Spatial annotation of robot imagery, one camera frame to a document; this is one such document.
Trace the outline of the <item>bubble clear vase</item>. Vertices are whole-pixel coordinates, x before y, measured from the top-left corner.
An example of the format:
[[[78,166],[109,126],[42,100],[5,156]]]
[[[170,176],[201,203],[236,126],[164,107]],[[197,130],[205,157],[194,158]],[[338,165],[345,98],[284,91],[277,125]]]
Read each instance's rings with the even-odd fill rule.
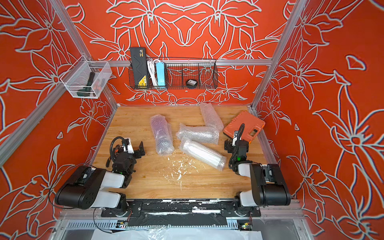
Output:
[[[189,138],[182,138],[179,149],[188,156],[207,164],[218,171],[223,171],[227,158]]]

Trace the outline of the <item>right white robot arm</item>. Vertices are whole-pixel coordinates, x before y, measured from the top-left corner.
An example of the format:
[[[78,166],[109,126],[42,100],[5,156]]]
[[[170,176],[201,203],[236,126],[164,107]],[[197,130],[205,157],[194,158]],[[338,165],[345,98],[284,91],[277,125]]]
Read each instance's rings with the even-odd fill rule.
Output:
[[[251,181],[251,189],[239,192],[235,197],[241,207],[291,204],[291,195],[279,165],[248,160],[249,143],[245,140],[226,140],[224,149],[231,154],[229,169]]]

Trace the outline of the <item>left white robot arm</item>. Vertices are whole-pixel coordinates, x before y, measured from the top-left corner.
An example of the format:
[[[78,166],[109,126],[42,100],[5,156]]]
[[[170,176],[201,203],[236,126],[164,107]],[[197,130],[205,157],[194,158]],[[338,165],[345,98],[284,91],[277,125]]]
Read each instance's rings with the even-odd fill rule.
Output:
[[[130,138],[114,138],[106,162],[107,168],[112,164],[112,170],[85,165],[78,167],[56,193],[55,204],[81,210],[103,208],[124,214],[128,210],[126,196],[106,189],[127,188],[135,172],[137,159],[145,154],[143,142],[134,150]]]

